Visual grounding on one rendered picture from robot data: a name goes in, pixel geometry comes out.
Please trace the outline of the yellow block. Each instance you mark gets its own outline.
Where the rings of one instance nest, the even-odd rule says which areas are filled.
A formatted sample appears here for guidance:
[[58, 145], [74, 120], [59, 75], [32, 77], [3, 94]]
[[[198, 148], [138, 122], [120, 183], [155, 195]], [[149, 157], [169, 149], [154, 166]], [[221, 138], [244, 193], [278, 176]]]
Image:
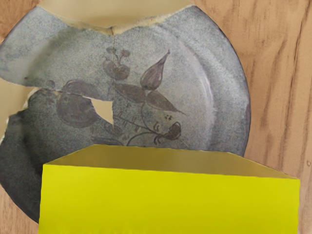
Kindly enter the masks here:
[[231, 153], [93, 145], [44, 164], [39, 234], [298, 234], [299, 190]]

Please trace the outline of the grey floral painted plate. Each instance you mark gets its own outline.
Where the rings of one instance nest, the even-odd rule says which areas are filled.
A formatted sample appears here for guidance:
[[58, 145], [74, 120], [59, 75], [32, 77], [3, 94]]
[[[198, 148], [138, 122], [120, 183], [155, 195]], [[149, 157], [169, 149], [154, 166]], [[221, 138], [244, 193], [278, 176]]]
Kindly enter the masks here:
[[34, 221], [43, 165], [90, 145], [246, 150], [243, 68], [196, 6], [118, 35], [35, 7], [0, 45], [0, 78], [36, 88], [0, 137], [0, 185]]

